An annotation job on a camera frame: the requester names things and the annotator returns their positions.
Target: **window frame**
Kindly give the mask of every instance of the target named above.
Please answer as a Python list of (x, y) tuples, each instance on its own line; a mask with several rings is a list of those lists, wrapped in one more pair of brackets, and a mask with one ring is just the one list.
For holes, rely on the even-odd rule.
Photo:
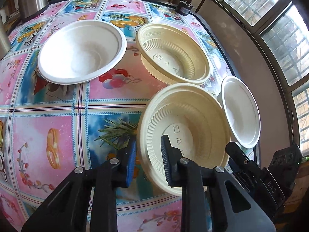
[[(254, 26), (251, 26), (251, 24), (243, 16), (241, 16), (233, 7), (231, 7), (224, 0), (212, 1), (220, 4), (226, 11), (228, 11), (229, 14), (232, 15), (232, 18), (234, 18), (234, 20), (236, 20), (236, 22), (240, 26), (246, 29), (247, 34), (250, 35), (251, 39), (253, 38), (255, 40), (255, 44), (263, 55), (266, 63), (268, 64), (269, 69), (272, 72), (272, 75), (277, 83), (279, 92), (281, 94), (282, 102), (285, 107), (285, 114), (287, 117), (290, 145), (296, 143), (298, 146), (300, 146), (298, 116), (292, 92), (295, 92), (296, 90), (301, 90), (303, 88), (304, 84), (309, 81), (309, 74), (305, 75), (300, 80), (289, 86), (274, 54), (272, 53), (266, 42), (262, 39), (262, 37), (294, 5), (292, 3), (292, 0), (278, 0), (278, 2), (275, 3), (274, 6)], [(309, 154), (309, 149), (302, 151), (302, 153), (303, 155)]]

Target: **cream plastic bowl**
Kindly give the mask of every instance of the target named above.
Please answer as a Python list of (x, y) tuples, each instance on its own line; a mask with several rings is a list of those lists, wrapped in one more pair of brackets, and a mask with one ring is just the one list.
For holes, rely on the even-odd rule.
[(238, 78), (228, 76), (222, 81), (217, 97), (229, 122), (232, 140), (244, 148), (253, 148), (261, 133), (260, 113), (248, 87)]
[(199, 86), (179, 83), (163, 88), (150, 99), (138, 123), (137, 147), (146, 176), (162, 191), (182, 196), (181, 187), (171, 188), (166, 182), (163, 134), (200, 166), (227, 165), (228, 122), (218, 101)]
[(55, 84), (90, 81), (113, 68), (123, 57), (127, 41), (116, 26), (81, 20), (55, 32), (42, 46), (38, 70)]
[(184, 32), (160, 23), (143, 25), (135, 37), (146, 69), (166, 84), (201, 85), (210, 74), (202, 48)]

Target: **metal screw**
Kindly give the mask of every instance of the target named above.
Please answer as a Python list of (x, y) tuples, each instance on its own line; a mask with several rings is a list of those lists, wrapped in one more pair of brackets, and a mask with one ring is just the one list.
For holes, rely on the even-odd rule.
[(119, 162), (119, 159), (117, 159), (117, 158), (112, 158), (112, 159), (109, 160), (109, 163), (113, 164), (113, 165), (118, 164), (118, 162)]
[(75, 169), (74, 169), (74, 172), (75, 173), (82, 173), (84, 171), (84, 168), (82, 168), (82, 167), (76, 167)]
[(181, 158), (179, 161), (180, 161), (181, 164), (188, 164), (189, 163), (189, 160), (187, 158)]
[(221, 166), (217, 166), (217, 167), (215, 168), (215, 170), (216, 170), (218, 173), (223, 173), (223, 172), (224, 172), (224, 168), (221, 167)]

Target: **floral tablecloth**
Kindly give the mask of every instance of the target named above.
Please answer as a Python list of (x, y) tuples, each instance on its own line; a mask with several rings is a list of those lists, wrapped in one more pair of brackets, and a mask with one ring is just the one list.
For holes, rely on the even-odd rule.
[[(125, 56), (88, 83), (47, 82), (37, 69), (42, 44), (61, 27), (84, 19), (119, 27), (127, 38)], [(220, 50), (195, 16), (183, 17), (163, 5), (62, 1), (10, 34), (12, 48), (0, 61), (0, 210), (18, 231), (75, 167), (97, 167), (125, 147), (148, 100), (166, 86), (145, 69), (135, 44), (136, 32), (150, 22), (176, 27), (205, 49), (211, 76), (202, 87), (217, 96), (221, 81), (231, 75)], [(244, 151), (253, 158), (253, 150)], [(180, 231), (181, 198), (153, 186), (136, 158), (132, 185), (117, 190), (117, 215), (121, 232)], [(210, 216), (207, 220), (211, 228)]]

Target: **bowl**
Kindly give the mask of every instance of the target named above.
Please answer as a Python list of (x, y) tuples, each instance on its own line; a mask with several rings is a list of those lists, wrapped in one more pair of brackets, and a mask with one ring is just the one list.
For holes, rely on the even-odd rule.
[(136, 44), (146, 69), (166, 84), (201, 85), (210, 75), (204, 50), (187, 34), (161, 23), (143, 25)]
[(239, 78), (227, 76), (222, 81), (217, 99), (226, 114), (232, 140), (246, 149), (255, 147), (260, 138), (261, 119), (248, 87)]
[(162, 191), (182, 196), (182, 188), (171, 188), (165, 178), (161, 136), (198, 165), (226, 166), (225, 145), (231, 140), (228, 121), (218, 101), (201, 87), (179, 83), (157, 92), (142, 113), (137, 148), (146, 176)]
[(113, 68), (127, 48), (116, 26), (98, 20), (81, 20), (64, 26), (43, 44), (39, 73), (54, 84), (79, 84)]

